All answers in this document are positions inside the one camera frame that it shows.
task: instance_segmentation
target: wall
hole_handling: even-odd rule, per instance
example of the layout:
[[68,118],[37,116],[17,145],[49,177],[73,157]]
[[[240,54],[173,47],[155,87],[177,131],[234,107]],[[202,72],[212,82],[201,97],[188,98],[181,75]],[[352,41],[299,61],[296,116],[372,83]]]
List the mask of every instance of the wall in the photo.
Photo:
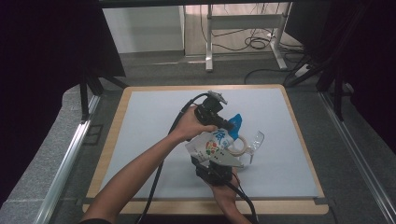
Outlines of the wall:
[[183,50],[180,7],[103,9],[119,53]]

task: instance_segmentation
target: gray floor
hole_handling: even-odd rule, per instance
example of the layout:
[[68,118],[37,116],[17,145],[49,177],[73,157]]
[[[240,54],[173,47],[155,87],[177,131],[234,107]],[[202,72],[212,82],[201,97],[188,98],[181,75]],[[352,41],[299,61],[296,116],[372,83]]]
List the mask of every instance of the gray floor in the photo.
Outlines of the gray floor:
[[[132,86],[244,84],[245,75],[255,69],[277,69],[272,53],[215,57],[213,73],[205,71],[203,57],[179,54],[121,55]],[[282,83],[287,73],[257,72],[247,84]],[[324,216],[260,216],[261,223],[387,223],[335,129],[315,89],[318,77],[287,89],[319,181],[332,211]],[[105,92],[92,116],[92,133],[102,128],[96,142],[88,136],[64,187],[50,223],[76,223],[81,205],[99,159],[114,116],[121,89],[102,80]],[[32,223],[62,162],[79,124],[79,89],[64,94],[64,106],[35,159],[0,211],[0,223]],[[384,186],[396,200],[396,156],[357,113],[348,98],[343,99],[345,125],[355,137],[361,152]],[[119,223],[133,223],[135,216],[120,216]],[[223,223],[222,217],[195,217],[196,223]],[[191,217],[149,217],[147,223],[191,223]]]

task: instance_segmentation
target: white wall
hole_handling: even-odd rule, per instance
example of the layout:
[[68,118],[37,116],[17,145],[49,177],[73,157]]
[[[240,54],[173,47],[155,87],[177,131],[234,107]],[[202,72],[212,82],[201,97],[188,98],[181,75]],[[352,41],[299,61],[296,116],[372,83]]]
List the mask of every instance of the white wall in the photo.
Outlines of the white wall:
[[183,50],[180,7],[103,9],[119,53]]

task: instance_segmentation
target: wooden table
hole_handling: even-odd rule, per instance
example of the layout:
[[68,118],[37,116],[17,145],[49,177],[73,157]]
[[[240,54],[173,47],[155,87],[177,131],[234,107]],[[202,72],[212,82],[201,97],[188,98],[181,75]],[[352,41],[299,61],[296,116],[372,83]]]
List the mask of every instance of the wooden table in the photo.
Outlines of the wooden table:
[[[155,93],[155,92],[163,92],[163,91],[169,91],[169,92],[172,92],[172,91],[183,91],[183,92],[202,91],[202,92],[206,92],[209,90],[216,91],[216,92],[241,91],[241,90],[253,90],[253,91],[255,91],[255,90],[277,90],[277,91],[281,92],[281,95],[283,95],[283,99],[284,99],[284,102],[281,102],[281,104],[284,104],[287,107],[287,110],[289,111],[290,120],[292,123],[291,125],[294,127],[293,131],[295,131],[296,135],[298,136],[298,139],[297,139],[297,141],[299,142],[298,145],[301,145],[304,161],[306,161],[306,165],[307,165],[307,167],[309,167],[308,170],[309,170],[309,173],[312,175],[314,186],[317,190],[318,195],[314,196],[314,197],[304,197],[304,196],[271,197],[268,195],[264,195],[265,192],[263,192],[264,196],[262,196],[262,197],[259,197],[259,196],[251,197],[250,196],[250,199],[253,201],[253,204],[256,208],[257,214],[309,214],[309,215],[326,214],[329,211],[328,205],[327,204],[316,204],[318,199],[324,199],[323,190],[322,190],[321,185],[318,181],[318,177],[316,175],[315,168],[312,164],[312,161],[309,157],[309,153],[306,149],[306,145],[304,143],[303,136],[300,132],[297,120],[294,117],[289,98],[288,98],[284,88],[280,85],[168,86],[168,87],[161,86],[161,87],[130,87],[130,88],[125,89],[124,93],[120,99],[120,104],[117,109],[113,123],[111,125],[109,134],[107,136],[104,150],[102,152],[101,158],[98,162],[96,171],[94,173],[91,186],[87,193],[87,200],[83,205],[83,210],[86,211],[86,209],[89,206],[89,202],[92,200],[92,198],[94,198],[96,196],[96,194],[100,191],[101,186],[103,185],[102,182],[105,179],[107,169],[109,169],[113,154],[115,154],[115,148],[119,141],[121,126],[122,126],[122,123],[124,122],[124,119],[126,119],[125,115],[128,111],[128,105],[130,103],[131,96],[134,95],[134,93],[136,93],[136,94],[138,94],[139,92],[154,92]],[[177,102],[179,104],[179,108],[181,108],[184,104],[187,103],[188,100],[190,100],[190,98],[189,98],[190,96],[185,96],[185,97],[188,97],[188,98],[186,98],[185,102]],[[254,102],[258,102],[261,100],[260,96],[252,95],[250,98],[251,98],[250,100],[253,100]],[[234,99],[226,98],[226,100],[229,101],[229,105],[230,105],[231,101],[233,101]],[[176,114],[174,112],[172,112],[171,117],[176,116]],[[270,153],[270,151],[266,151],[267,149],[259,149],[259,150],[262,150],[262,153],[265,156],[267,156]],[[167,160],[168,159],[166,159],[164,161],[164,167],[166,167]],[[244,188],[247,196],[249,196],[249,192],[247,192],[247,190],[246,190],[246,187],[247,186],[249,187],[249,185],[247,185],[247,183],[244,182],[242,177],[243,177],[243,175],[240,175],[240,178],[242,180],[242,187]],[[194,180],[199,179],[196,176],[193,176],[192,178]],[[162,190],[163,189],[157,187],[156,195],[157,195],[157,192],[159,192],[158,194],[161,194]],[[237,201],[236,204],[237,204],[238,209],[241,211],[241,213],[250,214],[250,209],[245,201]],[[131,202],[129,202],[121,212],[124,214],[141,214],[143,212],[145,205],[146,205],[146,202],[145,202],[144,198],[142,198],[141,196],[137,196],[137,194],[136,194],[136,197]],[[202,197],[202,198],[195,197],[194,198],[192,196],[189,198],[183,197],[183,196],[175,197],[175,198],[172,198],[172,197],[171,198],[161,198],[161,197],[154,198],[154,200],[151,204],[151,207],[148,210],[148,213],[149,214],[179,214],[179,215],[219,215],[219,214],[222,214],[222,212],[218,209],[215,201],[211,197]]]

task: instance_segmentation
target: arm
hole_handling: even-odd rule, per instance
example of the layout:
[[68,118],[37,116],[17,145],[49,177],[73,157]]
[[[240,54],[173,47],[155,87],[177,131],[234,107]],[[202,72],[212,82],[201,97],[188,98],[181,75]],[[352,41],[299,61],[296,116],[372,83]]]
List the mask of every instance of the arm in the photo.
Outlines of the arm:
[[187,110],[176,128],[163,140],[143,152],[114,175],[95,197],[82,220],[102,218],[115,223],[121,209],[134,197],[179,143],[192,139],[202,132],[214,132],[217,129],[213,125],[200,124],[194,115],[194,108],[195,106],[192,106]]
[[[234,186],[238,186],[238,180],[236,175],[236,169],[233,168],[233,179],[231,183]],[[209,187],[213,191],[213,196],[215,197],[216,203],[218,204],[221,211],[224,213],[231,223],[233,224],[248,224],[250,221],[244,217],[238,210],[235,204],[236,193],[227,186],[212,186]]]

